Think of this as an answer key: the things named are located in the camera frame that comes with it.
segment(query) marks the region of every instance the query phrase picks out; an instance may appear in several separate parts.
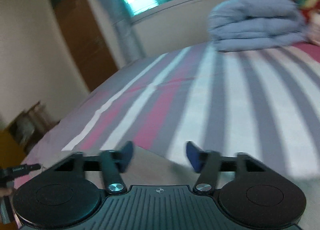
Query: bed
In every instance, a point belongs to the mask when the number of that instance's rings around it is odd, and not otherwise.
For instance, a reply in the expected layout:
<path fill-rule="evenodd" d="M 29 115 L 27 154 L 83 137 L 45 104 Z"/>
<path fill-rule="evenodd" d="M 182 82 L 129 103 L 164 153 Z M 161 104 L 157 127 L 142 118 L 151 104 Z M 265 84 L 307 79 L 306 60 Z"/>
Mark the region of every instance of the bed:
<path fill-rule="evenodd" d="M 208 42 L 137 61 L 93 91 L 24 162 L 46 168 L 74 151 L 95 155 L 131 140 L 190 167 L 185 143 L 193 141 L 224 156 L 249 153 L 304 188 L 313 211 L 319 195 L 312 186 L 320 175 L 319 50 L 300 43 L 221 53 Z M 17 179 L 15 187 L 37 173 Z M 305 229 L 316 227 L 313 214 Z"/>

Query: folded blanket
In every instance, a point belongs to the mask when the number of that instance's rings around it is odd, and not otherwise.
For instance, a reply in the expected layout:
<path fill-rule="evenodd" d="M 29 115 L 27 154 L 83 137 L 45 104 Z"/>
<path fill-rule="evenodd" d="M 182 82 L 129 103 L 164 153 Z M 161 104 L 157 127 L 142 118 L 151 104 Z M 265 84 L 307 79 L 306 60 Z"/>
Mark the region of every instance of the folded blanket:
<path fill-rule="evenodd" d="M 306 41 L 303 16 L 291 0 L 229 0 L 209 15 L 218 51 L 273 48 Z"/>

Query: white stripe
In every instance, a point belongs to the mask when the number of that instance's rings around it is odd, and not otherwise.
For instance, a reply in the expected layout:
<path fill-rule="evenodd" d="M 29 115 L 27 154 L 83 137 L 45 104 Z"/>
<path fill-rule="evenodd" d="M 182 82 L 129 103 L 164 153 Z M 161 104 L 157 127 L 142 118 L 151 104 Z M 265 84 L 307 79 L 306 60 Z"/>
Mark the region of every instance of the white stripe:
<path fill-rule="evenodd" d="M 271 55 L 276 56 L 282 66 L 291 74 L 294 80 L 305 93 L 318 118 L 320 118 L 320 90 L 298 64 L 289 59 L 285 54 L 276 49 L 268 50 Z"/>
<path fill-rule="evenodd" d="M 124 134 L 130 128 L 132 123 L 136 120 L 137 116 L 140 114 L 141 110 L 143 109 L 149 98 L 157 90 L 157 86 L 163 82 L 163 80 L 169 75 L 171 71 L 174 70 L 174 68 L 184 58 L 189 49 L 190 47 L 183 49 L 171 61 L 171 63 L 155 77 L 153 82 L 146 87 L 146 89 L 141 93 L 141 95 L 134 101 L 132 106 L 125 114 L 124 118 L 121 120 L 119 125 L 113 130 L 113 132 L 110 134 L 110 136 L 105 141 L 100 150 L 110 150 L 116 147 L 116 145 L 122 139 Z"/>
<path fill-rule="evenodd" d="M 223 155 L 232 157 L 245 152 L 261 160 L 257 121 L 239 56 L 226 54 L 225 61 L 227 115 Z"/>
<path fill-rule="evenodd" d="M 140 79 L 143 75 L 145 75 L 153 66 L 155 66 L 159 61 L 161 61 L 167 54 L 162 54 L 158 58 L 156 58 L 151 64 L 149 64 L 142 72 L 140 72 L 133 80 L 131 80 L 127 85 L 125 85 L 118 93 L 113 95 L 105 104 L 103 104 L 100 109 L 98 109 L 91 120 L 86 124 L 84 129 L 74 137 L 63 149 L 62 151 L 71 151 L 78 143 L 80 143 L 85 136 L 92 130 L 97 121 L 99 120 L 101 114 L 106 111 L 113 101 L 118 99 L 133 83 L 135 83 L 138 79 Z"/>
<path fill-rule="evenodd" d="M 248 51 L 266 91 L 267 100 L 275 116 L 276 126 L 284 150 L 285 164 L 290 176 L 306 177 L 319 172 L 316 149 L 302 119 L 279 74 L 257 51 Z"/>
<path fill-rule="evenodd" d="M 298 57 L 303 62 L 305 62 L 306 65 L 308 65 L 308 67 L 320 77 L 320 63 L 314 60 L 309 54 L 294 46 L 288 46 L 283 48 L 294 54 L 294 56 Z"/>
<path fill-rule="evenodd" d="M 215 49 L 211 44 L 208 45 L 199 65 L 196 79 L 190 88 L 183 115 L 166 156 L 176 163 L 189 165 L 185 150 L 187 141 L 193 141 L 198 146 L 203 145 L 209 117 L 213 64 L 216 56 Z"/>

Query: crosshair symbol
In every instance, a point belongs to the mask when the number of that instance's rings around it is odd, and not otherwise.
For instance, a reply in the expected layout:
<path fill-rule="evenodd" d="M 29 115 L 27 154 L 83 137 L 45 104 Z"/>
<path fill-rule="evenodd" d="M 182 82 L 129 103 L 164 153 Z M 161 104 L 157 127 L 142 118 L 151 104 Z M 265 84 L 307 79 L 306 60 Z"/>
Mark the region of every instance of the crosshair symbol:
<path fill-rule="evenodd" d="M 158 192 L 158 193 L 162 193 L 162 192 L 164 192 L 164 189 L 162 189 L 162 188 L 158 188 L 158 189 L 156 189 L 156 192 Z"/>

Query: ridged black surface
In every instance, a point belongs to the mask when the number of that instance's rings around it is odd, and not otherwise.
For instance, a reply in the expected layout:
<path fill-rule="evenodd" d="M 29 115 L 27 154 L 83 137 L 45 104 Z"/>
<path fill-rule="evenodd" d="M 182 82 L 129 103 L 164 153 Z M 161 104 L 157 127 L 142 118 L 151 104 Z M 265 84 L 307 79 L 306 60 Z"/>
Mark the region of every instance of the ridged black surface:
<path fill-rule="evenodd" d="M 95 215 L 69 229 L 248 230 L 226 218 L 212 198 L 194 195 L 187 186 L 132 186 L 127 194 L 107 198 Z"/>

